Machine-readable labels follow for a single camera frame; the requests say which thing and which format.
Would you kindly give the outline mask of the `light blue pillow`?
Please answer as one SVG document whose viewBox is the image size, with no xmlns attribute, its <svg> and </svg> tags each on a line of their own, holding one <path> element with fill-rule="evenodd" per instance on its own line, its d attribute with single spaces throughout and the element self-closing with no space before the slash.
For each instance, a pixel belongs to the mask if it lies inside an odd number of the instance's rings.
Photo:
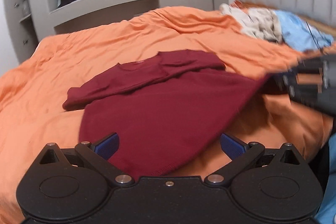
<svg viewBox="0 0 336 224">
<path fill-rule="evenodd" d="M 334 38 L 319 31 L 299 16 L 283 11 L 274 10 L 281 24 L 281 33 L 284 42 L 296 51 L 307 52 L 329 47 Z"/>
</svg>

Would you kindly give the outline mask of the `dark red knit sweater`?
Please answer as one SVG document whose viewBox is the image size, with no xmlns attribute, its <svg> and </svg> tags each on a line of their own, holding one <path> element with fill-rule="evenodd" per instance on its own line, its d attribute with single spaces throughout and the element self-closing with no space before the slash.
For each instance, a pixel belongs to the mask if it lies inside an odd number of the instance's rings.
<svg viewBox="0 0 336 224">
<path fill-rule="evenodd" d="M 115 167 L 133 178 L 160 176 L 216 141 L 264 82 L 226 71 L 213 53 L 159 52 L 70 88 L 63 108 L 83 110 L 80 141 L 118 135 Z"/>
</svg>

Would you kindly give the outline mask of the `open grey wardrobe door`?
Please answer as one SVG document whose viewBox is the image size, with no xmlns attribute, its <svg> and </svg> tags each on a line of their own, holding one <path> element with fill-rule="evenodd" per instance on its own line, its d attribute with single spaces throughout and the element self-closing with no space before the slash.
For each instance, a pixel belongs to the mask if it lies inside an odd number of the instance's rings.
<svg viewBox="0 0 336 224">
<path fill-rule="evenodd" d="M 29 59 L 38 46 L 29 0 L 3 0 L 9 34 L 19 63 Z"/>
</svg>

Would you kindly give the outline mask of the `cream crumpled garment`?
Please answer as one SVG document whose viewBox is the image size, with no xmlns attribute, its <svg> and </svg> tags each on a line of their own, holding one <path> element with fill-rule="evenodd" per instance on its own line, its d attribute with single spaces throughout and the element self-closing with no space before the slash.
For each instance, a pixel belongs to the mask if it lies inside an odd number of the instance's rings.
<svg viewBox="0 0 336 224">
<path fill-rule="evenodd" d="M 232 16 L 241 26 L 240 32 L 256 39 L 281 44 L 283 42 L 281 23 L 273 10 L 267 8 L 240 9 L 221 4 L 219 11 Z"/>
</svg>

